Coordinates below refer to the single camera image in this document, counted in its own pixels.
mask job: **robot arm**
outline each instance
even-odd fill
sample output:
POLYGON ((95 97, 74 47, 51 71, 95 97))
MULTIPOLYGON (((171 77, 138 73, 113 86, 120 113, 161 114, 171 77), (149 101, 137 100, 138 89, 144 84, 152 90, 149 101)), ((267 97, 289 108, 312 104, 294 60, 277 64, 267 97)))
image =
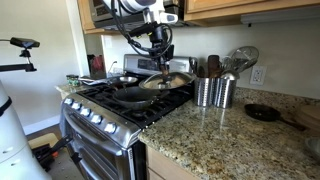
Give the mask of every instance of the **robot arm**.
POLYGON ((164 78, 168 81, 168 61, 173 58, 174 46, 172 42, 172 30, 167 24, 174 24, 178 17, 174 14, 165 13, 163 0, 103 0, 107 9, 116 21, 118 30, 128 40, 132 48, 141 56, 139 50, 149 54, 148 58, 156 61, 164 78), (145 24, 126 32, 125 27, 121 24, 123 16, 129 16, 137 12, 143 12, 145 24), (151 48, 145 48, 140 43, 134 41, 131 37, 139 37, 142 34, 149 36, 152 43, 151 48))

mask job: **oven door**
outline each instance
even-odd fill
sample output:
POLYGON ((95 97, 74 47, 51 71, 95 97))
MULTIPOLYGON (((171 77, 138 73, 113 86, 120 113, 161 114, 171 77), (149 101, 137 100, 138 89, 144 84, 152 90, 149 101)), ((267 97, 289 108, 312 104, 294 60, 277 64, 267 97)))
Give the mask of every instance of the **oven door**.
POLYGON ((73 137, 69 154, 85 178, 135 179, 132 148, 122 149, 67 108, 63 113, 65 132, 73 137))

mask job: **frying pan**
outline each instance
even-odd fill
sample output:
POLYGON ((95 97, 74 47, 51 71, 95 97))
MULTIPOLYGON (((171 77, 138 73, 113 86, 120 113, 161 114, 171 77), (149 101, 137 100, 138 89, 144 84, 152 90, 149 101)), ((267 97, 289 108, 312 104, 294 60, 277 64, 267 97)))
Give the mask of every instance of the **frying pan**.
POLYGON ((244 109, 246 111, 246 114, 254 119, 258 119, 261 121, 276 121, 280 120, 290 126, 293 126, 297 128, 300 131, 305 130, 306 128, 300 124, 289 122, 284 120, 281 117, 281 113, 277 111, 276 109, 261 105, 261 104, 247 104, 244 106, 244 109))
POLYGON ((150 106, 168 93, 169 91, 160 92, 159 90, 142 89, 139 86, 132 86, 114 92, 113 99, 126 108, 140 110, 150 106))

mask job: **microwave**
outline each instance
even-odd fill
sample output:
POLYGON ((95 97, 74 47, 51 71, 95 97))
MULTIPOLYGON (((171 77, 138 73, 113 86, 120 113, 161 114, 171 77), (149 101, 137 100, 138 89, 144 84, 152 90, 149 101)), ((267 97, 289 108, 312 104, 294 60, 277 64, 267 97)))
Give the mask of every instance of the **microwave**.
MULTIPOLYGON (((164 7, 177 6, 184 8, 184 0, 163 0, 164 7)), ((112 19, 105 8, 103 0, 89 0, 90 14, 93 22, 112 19)))

